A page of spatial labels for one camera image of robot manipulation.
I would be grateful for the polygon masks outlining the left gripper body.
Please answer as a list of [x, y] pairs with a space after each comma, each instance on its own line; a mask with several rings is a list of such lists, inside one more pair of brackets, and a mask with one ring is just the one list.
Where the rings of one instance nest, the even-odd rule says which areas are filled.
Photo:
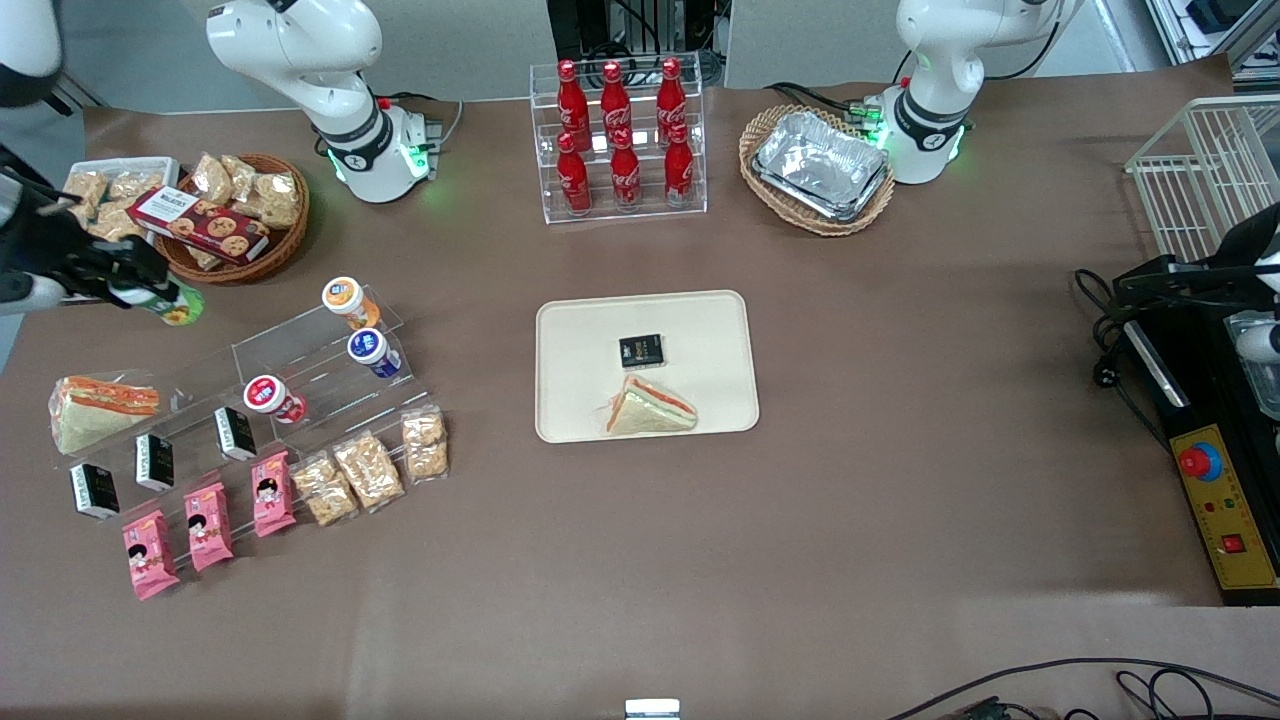
[[1279, 205], [1271, 205], [1234, 225], [1215, 254], [1215, 268], [1271, 266], [1260, 279], [1279, 292]]

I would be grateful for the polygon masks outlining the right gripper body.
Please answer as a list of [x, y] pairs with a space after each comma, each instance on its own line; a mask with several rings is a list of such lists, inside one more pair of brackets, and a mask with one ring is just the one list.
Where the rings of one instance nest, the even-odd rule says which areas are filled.
[[105, 281], [110, 266], [100, 240], [64, 211], [4, 208], [1, 240], [4, 299], [32, 299], [41, 282], [69, 299], [70, 281]]

